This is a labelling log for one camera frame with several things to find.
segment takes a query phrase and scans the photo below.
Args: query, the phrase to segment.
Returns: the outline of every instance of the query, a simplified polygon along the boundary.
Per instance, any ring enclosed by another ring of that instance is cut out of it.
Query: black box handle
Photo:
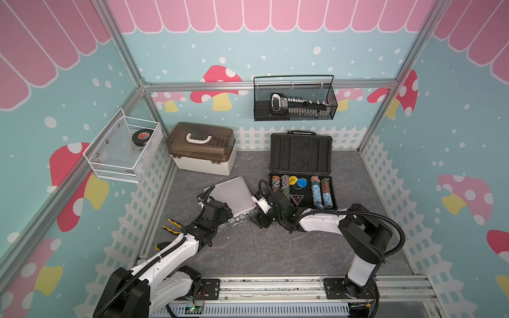
[[[289,135],[316,136],[317,133],[315,133],[314,131],[297,131],[297,130],[292,130],[292,131],[287,132],[287,134],[289,134]]]

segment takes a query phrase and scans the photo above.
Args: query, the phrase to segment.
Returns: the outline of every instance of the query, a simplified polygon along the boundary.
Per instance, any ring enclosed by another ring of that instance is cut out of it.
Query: hockey puck
[[[154,130],[152,129],[141,129],[141,130],[138,130],[136,131],[133,136],[132,136],[132,142],[136,145],[136,146],[140,146],[140,147],[143,147],[147,144],[147,142],[149,141],[150,137],[152,136],[152,134],[154,133]]]

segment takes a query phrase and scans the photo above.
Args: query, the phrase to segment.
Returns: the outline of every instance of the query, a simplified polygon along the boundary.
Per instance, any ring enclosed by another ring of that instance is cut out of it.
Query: cable
[[[386,259],[388,256],[391,256],[394,253],[401,250],[403,248],[403,245],[405,244],[405,233],[403,232],[403,229],[399,226],[399,224],[397,224],[394,220],[392,220],[384,215],[381,215],[378,213],[373,213],[373,212],[368,212],[368,211],[331,211],[331,210],[322,210],[322,209],[312,210],[310,212],[302,214],[297,219],[297,221],[295,222],[293,229],[290,231],[290,233],[295,232],[297,230],[297,225],[299,224],[300,220],[302,220],[306,216],[315,215],[316,213],[332,214],[332,215],[367,215],[367,216],[373,216],[373,217],[379,218],[382,221],[385,221],[385,222],[389,223],[390,225],[392,225],[396,229],[396,231],[398,231],[398,234],[400,235],[400,241],[393,249],[389,250],[388,252],[385,252],[382,255],[382,261],[384,259]]]
[[[140,269],[139,272],[137,272],[131,279],[129,279],[107,302],[104,303],[104,305],[101,306],[101,308],[93,315],[93,318],[100,318],[107,310],[110,308],[110,306],[120,297],[133,283],[135,283],[140,276],[143,275],[144,272],[146,272],[149,268],[154,266],[156,263],[158,263],[160,260],[162,260],[164,257],[168,256],[170,253],[175,251],[177,248],[179,248],[184,242],[187,240],[187,230],[183,226],[181,227],[183,237],[174,246],[172,246],[169,250],[162,253],[159,258],[153,259],[150,263],[143,266],[142,269]]]

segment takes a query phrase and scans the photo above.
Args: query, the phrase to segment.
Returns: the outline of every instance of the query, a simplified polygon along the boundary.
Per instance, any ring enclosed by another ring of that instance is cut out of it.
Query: black wire basket
[[[332,120],[337,101],[333,75],[253,78],[254,121]]]

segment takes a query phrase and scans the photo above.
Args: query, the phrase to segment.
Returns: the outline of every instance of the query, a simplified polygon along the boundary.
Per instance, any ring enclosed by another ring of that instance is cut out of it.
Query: brown translucent lid
[[[166,139],[169,154],[227,162],[235,145],[233,129],[180,122]]]

